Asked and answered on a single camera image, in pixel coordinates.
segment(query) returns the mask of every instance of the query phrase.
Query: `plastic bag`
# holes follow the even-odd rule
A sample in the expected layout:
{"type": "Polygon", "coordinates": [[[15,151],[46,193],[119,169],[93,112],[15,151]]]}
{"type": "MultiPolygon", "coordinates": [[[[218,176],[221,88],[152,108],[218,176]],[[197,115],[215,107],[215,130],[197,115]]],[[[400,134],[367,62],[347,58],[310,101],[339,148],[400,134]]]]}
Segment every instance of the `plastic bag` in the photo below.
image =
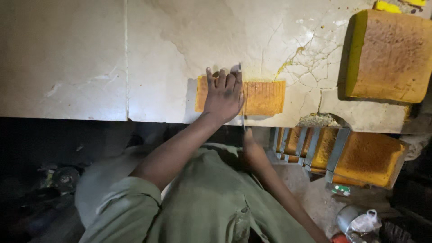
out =
{"type": "Polygon", "coordinates": [[[381,221],[377,216],[375,209],[370,209],[366,214],[362,214],[355,218],[349,224],[350,231],[356,231],[360,233],[367,233],[379,229],[381,227],[381,221]]]}

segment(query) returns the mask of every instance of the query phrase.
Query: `green shirt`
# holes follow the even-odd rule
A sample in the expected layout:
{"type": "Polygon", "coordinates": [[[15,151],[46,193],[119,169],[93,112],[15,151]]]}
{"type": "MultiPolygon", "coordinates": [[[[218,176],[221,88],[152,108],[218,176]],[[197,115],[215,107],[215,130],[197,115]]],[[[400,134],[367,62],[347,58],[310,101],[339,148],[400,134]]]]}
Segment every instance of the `green shirt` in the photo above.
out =
{"type": "Polygon", "coordinates": [[[103,198],[80,242],[247,242],[251,229],[265,243],[314,242],[238,165],[237,154],[200,148],[163,201],[155,185],[127,177],[103,198]]]}

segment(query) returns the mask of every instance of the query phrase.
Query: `shirt sleeve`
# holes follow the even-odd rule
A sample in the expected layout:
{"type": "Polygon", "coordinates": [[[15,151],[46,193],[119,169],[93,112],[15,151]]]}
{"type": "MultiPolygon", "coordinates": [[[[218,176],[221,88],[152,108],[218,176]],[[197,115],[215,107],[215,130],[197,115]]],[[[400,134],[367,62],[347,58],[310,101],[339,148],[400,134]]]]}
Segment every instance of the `shirt sleeve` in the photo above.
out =
{"type": "Polygon", "coordinates": [[[126,177],[113,184],[96,209],[95,222],[79,242],[142,242],[161,202],[161,192],[154,184],[126,177]]]}

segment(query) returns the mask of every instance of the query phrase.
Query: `red object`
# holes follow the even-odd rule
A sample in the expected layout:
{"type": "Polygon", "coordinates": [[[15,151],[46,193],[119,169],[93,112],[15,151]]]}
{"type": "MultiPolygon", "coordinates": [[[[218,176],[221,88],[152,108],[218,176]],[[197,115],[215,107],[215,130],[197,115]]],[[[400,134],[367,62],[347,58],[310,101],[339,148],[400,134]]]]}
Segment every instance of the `red object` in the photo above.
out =
{"type": "Polygon", "coordinates": [[[332,243],[350,243],[343,233],[337,233],[333,235],[330,241],[332,243]]]}

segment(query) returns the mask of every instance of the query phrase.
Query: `cracked surface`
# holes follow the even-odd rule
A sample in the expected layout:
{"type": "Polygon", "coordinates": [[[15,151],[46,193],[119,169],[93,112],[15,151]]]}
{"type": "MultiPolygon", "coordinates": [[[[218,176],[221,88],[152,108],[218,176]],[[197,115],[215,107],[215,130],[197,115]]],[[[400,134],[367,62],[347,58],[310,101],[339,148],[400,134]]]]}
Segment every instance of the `cracked surface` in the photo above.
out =
{"type": "MultiPolygon", "coordinates": [[[[337,99],[348,20],[373,3],[2,1],[0,115],[189,123],[200,115],[195,79],[240,61],[245,81],[286,80],[283,113],[247,125],[294,127],[329,112],[356,131],[399,132],[404,107],[337,99]]],[[[432,2],[423,9],[415,15],[429,17],[432,2]]]]}
{"type": "MultiPolygon", "coordinates": [[[[244,81],[286,80],[283,112],[249,117],[246,125],[294,127],[301,117],[326,112],[355,131],[399,132],[405,116],[400,106],[337,99],[349,18],[373,3],[128,0],[129,84],[135,87],[129,92],[129,116],[192,122],[200,115],[194,111],[195,79],[207,66],[230,69],[241,61],[244,81]],[[143,83],[152,88],[138,87],[143,83]]],[[[230,124],[239,125],[240,119],[230,124]]]]}

